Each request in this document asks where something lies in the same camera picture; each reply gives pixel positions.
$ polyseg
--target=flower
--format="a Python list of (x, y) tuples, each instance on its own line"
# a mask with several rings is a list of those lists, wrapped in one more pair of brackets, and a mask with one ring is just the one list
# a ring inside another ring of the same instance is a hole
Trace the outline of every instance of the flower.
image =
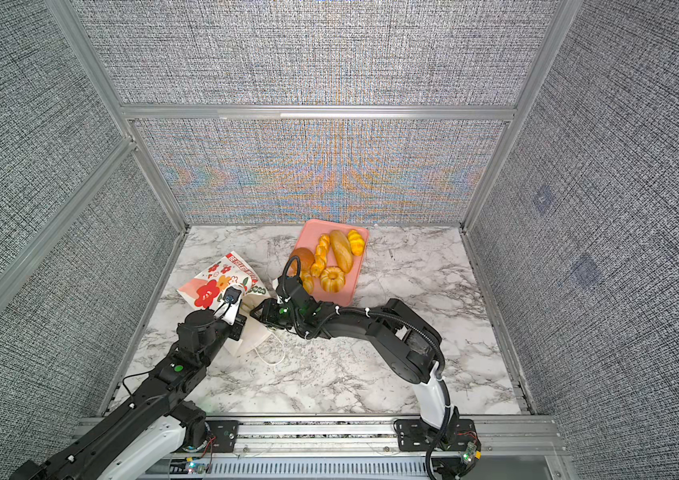
[(219, 286), (219, 290), (224, 292), (225, 289), (230, 286), (230, 280), (232, 280), (232, 278), (229, 276), (220, 275), (219, 278), (216, 279), (216, 285)]
[(198, 289), (198, 298), (195, 301), (195, 306), (209, 308), (214, 303), (217, 295), (219, 295), (219, 286), (216, 285), (216, 280), (211, 280)]

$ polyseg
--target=black mounting plate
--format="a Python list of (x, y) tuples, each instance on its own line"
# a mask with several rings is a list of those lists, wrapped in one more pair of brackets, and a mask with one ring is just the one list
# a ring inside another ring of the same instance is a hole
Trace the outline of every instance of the black mounting plate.
[(216, 437), (211, 444), (211, 453), (232, 453), (238, 439), (238, 421), (207, 420), (206, 426), (209, 428), (209, 434)]
[[(421, 418), (395, 420), (393, 426), (398, 434), (398, 448), (401, 452), (427, 452), (431, 439), (438, 435), (438, 431), (423, 422)], [(470, 441), (470, 437), (459, 435), (463, 432), (475, 432), (475, 423), (469, 418), (457, 419), (454, 440), (448, 443), (442, 442), (440, 449), (444, 452), (463, 452)]]

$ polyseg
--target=red flower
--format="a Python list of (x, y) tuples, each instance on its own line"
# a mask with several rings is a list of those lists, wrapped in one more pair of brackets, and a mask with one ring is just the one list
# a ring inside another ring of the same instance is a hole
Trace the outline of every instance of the red flower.
[(216, 280), (211, 280), (198, 289), (198, 298), (195, 301), (195, 305), (200, 308), (209, 308), (214, 303), (216, 296), (219, 295), (219, 291), (219, 287), (216, 286)]

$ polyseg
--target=orange flower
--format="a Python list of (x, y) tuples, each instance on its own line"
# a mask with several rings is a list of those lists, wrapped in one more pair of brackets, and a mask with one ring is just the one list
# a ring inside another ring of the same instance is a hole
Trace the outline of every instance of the orange flower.
[(220, 275), (219, 278), (216, 279), (216, 285), (219, 286), (222, 293), (225, 293), (227, 287), (230, 286), (230, 280), (232, 280), (232, 277), (225, 275)]

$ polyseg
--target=pink tray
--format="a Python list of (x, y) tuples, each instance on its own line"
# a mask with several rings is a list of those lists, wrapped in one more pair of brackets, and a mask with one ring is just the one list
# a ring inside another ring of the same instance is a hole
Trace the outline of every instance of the pink tray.
[[(294, 248), (304, 246), (311, 252), (315, 253), (315, 246), (318, 245), (318, 238), (321, 235), (327, 234), (332, 230), (339, 230), (345, 235), (350, 233), (350, 230), (355, 230), (363, 237), (366, 246), (369, 244), (369, 231), (360, 226), (352, 226), (345, 224), (335, 224), (334, 222), (326, 222), (324, 220), (307, 220), (305, 226), (302, 228), (302, 233), (296, 240)], [(337, 293), (326, 292), (321, 288), (321, 282), (315, 278), (315, 289), (312, 291), (312, 296), (316, 300), (323, 300), (325, 302), (334, 302), (341, 306), (349, 306), (353, 302), (353, 294), (355, 294), (355, 285), (358, 283), (358, 275), (361, 274), (361, 265), (363, 259), (366, 257), (366, 249), (363, 249), (363, 255), (360, 257), (353, 256), (353, 269), (349, 274), (345, 274), (345, 288)], [(337, 266), (337, 260), (334, 258), (334, 252), (329, 247), (328, 255), (326, 256), (326, 266)]]

